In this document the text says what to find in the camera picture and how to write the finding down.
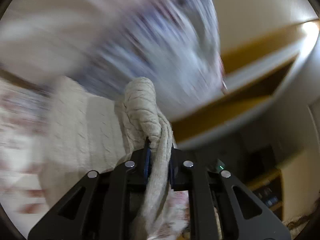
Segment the metal screw head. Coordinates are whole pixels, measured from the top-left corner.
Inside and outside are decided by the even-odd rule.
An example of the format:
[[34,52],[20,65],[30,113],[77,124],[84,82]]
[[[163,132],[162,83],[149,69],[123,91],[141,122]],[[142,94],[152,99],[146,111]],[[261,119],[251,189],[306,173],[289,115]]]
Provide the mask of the metal screw head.
[[191,168],[193,166],[193,162],[192,161],[184,161],[183,162],[183,166],[187,167],[187,168]]
[[134,161],[127,161],[124,163],[124,166],[126,166],[127,168],[132,168],[134,167],[136,164],[134,163]]
[[229,178],[231,176],[231,173],[230,171],[221,171],[221,176],[224,177],[224,178]]
[[87,176],[90,178],[90,179],[93,179],[95,177],[98,176],[98,173],[96,171],[89,171]]

